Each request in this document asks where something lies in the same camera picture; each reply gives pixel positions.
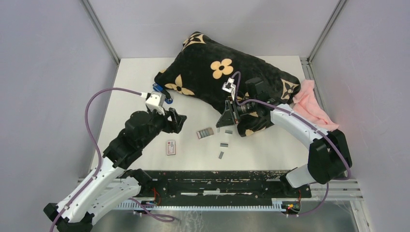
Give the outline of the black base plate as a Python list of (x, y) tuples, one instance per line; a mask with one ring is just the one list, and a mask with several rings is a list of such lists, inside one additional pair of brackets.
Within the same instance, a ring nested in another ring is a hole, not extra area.
[(137, 171), (128, 170), (120, 178), (137, 175), (143, 179), (139, 198), (152, 198), (160, 206), (271, 206), (272, 199), (289, 201), (312, 197), (310, 187), (285, 188), (281, 176), (286, 171)]

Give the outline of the closed red white staple box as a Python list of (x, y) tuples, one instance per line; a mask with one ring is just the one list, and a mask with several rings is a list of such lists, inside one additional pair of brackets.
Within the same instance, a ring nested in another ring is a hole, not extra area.
[(175, 142), (175, 140), (168, 140), (166, 142), (166, 155), (167, 156), (176, 155), (176, 142)]

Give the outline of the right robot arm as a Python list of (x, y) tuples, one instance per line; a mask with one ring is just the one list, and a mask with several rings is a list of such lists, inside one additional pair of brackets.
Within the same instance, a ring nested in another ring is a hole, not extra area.
[(279, 191), (283, 196), (292, 197), (307, 184), (327, 184), (331, 180), (342, 179), (343, 174), (350, 178), (352, 161), (343, 132), (317, 126), (288, 104), (280, 103), (269, 94), (268, 86), (261, 78), (246, 81), (250, 93), (243, 100), (237, 97), (239, 84), (239, 78), (230, 77), (222, 85), (221, 89), (230, 96), (216, 123), (218, 128), (237, 125), (242, 117), (256, 112), (259, 117), (285, 129), (308, 149), (307, 163), (280, 177)]

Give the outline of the pink cloth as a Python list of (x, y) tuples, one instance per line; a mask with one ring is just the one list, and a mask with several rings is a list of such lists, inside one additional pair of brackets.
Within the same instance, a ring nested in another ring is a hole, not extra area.
[(293, 97), (293, 110), (316, 124), (319, 127), (334, 131), (339, 125), (334, 123), (328, 114), (319, 106), (314, 94), (315, 82), (304, 80), (301, 83), (300, 91)]

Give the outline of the blue stapler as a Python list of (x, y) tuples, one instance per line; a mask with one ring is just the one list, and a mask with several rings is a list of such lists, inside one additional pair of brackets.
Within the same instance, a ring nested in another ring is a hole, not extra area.
[(164, 101), (165, 101), (167, 104), (172, 104), (172, 103), (173, 103), (173, 99), (172, 99), (172, 97), (171, 97), (171, 94), (170, 94), (165, 88), (163, 88), (162, 86), (158, 85), (157, 83), (154, 83), (152, 86), (153, 86), (153, 90), (154, 90), (154, 91), (160, 92), (160, 93), (162, 93), (162, 94), (165, 96), (165, 100), (164, 100)]

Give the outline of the black pillow with beige flowers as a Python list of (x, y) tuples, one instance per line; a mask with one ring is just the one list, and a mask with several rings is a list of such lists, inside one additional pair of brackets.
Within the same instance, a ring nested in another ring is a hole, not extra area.
[(174, 62), (160, 71), (154, 82), (164, 89), (200, 99), (220, 114), (230, 93), (222, 85), (235, 72), (241, 73), (237, 99), (251, 98), (246, 81), (261, 78), (275, 105), (291, 104), (300, 91), (299, 79), (258, 57), (224, 46), (195, 31), (182, 44)]

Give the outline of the box of staples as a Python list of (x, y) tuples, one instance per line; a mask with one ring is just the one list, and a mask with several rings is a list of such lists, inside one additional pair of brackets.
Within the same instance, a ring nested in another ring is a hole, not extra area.
[(211, 127), (208, 127), (206, 129), (197, 131), (196, 134), (197, 134), (198, 139), (203, 139), (211, 135), (214, 135), (214, 131)]

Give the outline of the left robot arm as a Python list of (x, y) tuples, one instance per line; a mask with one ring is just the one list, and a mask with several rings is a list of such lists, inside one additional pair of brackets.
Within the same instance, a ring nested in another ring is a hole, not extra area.
[(99, 163), (84, 181), (59, 203), (49, 203), (44, 213), (53, 222), (51, 230), (89, 232), (108, 212), (128, 198), (151, 193), (151, 177), (142, 169), (130, 170), (122, 183), (106, 187), (128, 171), (141, 157), (143, 149), (161, 132), (179, 133), (187, 117), (174, 108), (165, 114), (157, 110), (136, 111), (125, 127), (99, 157)]

